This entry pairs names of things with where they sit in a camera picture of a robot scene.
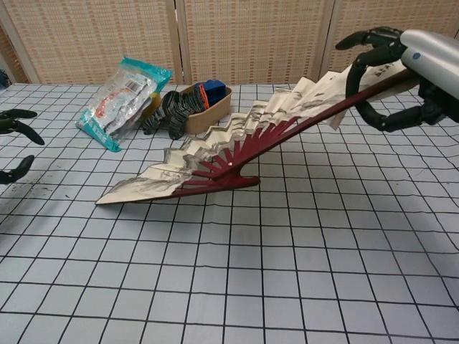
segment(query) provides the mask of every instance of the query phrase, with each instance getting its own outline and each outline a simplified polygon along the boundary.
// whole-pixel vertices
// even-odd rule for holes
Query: blue object
[[[217,104],[227,95],[226,85],[219,80],[207,80],[204,82],[204,90],[206,91],[209,106]]]

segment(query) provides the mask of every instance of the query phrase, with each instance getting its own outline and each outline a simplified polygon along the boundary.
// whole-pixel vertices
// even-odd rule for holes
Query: robotic hand
[[[368,102],[356,105],[363,120],[380,131],[393,132],[427,123],[435,125],[445,117],[459,123],[459,41],[422,30],[400,31],[376,27],[342,39],[337,50],[371,44],[373,50],[361,53],[349,70],[346,97],[359,91],[368,66],[401,63],[419,80],[418,95],[424,104],[390,116],[379,114]]]
[[[16,131],[27,136],[36,144],[44,145],[43,139],[35,130],[17,120],[18,118],[34,118],[35,116],[37,116],[37,113],[29,110],[11,109],[3,112],[0,111],[0,134],[9,134]],[[11,171],[0,171],[0,184],[15,183],[23,178],[29,172],[34,159],[34,156],[27,156]]]

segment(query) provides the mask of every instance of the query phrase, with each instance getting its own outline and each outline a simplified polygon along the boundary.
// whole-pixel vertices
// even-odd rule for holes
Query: room divider
[[[457,37],[458,13],[457,0],[0,0],[0,62],[44,84],[101,84],[123,54],[172,83],[294,83],[342,71],[358,50],[334,45],[358,29]]]

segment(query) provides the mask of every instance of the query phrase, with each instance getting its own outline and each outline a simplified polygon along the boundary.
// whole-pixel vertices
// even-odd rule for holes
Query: red object
[[[124,87],[121,90],[110,93],[107,97],[103,98],[103,100],[100,102],[100,104],[95,109],[95,117],[97,118],[104,117],[105,107],[107,106],[107,103],[122,92],[129,92],[129,89],[127,87]]]
[[[193,175],[198,178],[186,181],[183,184],[183,186],[191,187],[177,189],[170,196],[156,199],[172,199],[182,196],[210,194],[213,192],[247,188],[249,186],[258,185],[260,183],[259,177],[243,177],[240,175],[240,171],[246,163],[257,158],[263,153],[270,151],[275,146],[280,145],[282,142],[285,142],[289,138],[301,133],[313,125],[327,120],[334,115],[338,115],[339,113],[352,108],[358,102],[374,97],[381,92],[408,81],[411,78],[413,78],[413,75],[411,75],[407,70],[400,72],[366,88],[352,97],[346,98],[342,102],[331,106],[319,115],[313,118],[308,118],[293,127],[292,125],[298,117],[291,118],[289,121],[281,122],[278,125],[269,124],[266,128],[259,128],[252,135],[246,136],[242,147],[240,141],[235,141],[233,152],[231,152],[228,148],[225,148],[223,150],[225,159],[221,156],[213,157],[214,162],[217,164],[202,161],[201,165],[207,168],[208,171],[198,170],[193,172]]]
[[[207,99],[206,90],[204,89],[204,85],[199,85],[199,92],[201,93],[202,100],[204,101],[204,107],[207,110],[209,108],[209,100]]]

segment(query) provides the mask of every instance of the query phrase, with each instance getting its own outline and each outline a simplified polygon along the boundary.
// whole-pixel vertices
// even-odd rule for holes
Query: folding fan
[[[360,92],[346,98],[346,78],[327,72],[317,83],[301,78],[293,90],[277,89],[267,102],[256,100],[248,113],[232,113],[226,126],[212,126],[203,138],[188,137],[166,148],[164,162],[118,182],[96,204],[115,204],[207,194],[259,184],[242,167],[261,154],[325,121],[336,130],[346,111],[362,100],[375,101],[416,85],[400,62],[370,67]]]

